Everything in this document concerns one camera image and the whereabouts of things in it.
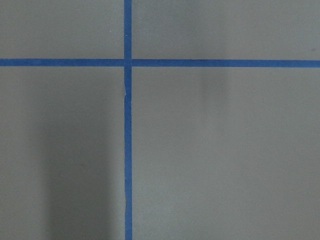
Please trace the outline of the blue tape grid lines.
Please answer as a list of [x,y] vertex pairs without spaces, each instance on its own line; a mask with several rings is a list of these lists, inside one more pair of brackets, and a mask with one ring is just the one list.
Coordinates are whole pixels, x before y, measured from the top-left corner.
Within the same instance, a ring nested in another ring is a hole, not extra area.
[[133,238],[132,68],[319,68],[319,60],[300,59],[134,59],[132,1],[124,2],[123,58],[2,58],[1,67],[122,67],[124,70],[124,238]]

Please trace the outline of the brown paper table cover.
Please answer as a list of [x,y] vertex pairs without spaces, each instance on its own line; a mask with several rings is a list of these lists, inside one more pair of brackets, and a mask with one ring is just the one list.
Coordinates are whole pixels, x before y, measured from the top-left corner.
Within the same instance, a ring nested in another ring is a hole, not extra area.
[[[135,0],[136,59],[320,57],[317,0]],[[0,237],[125,237],[124,70],[0,69]],[[135,240],[317,240],[320,71],[134,67]]]

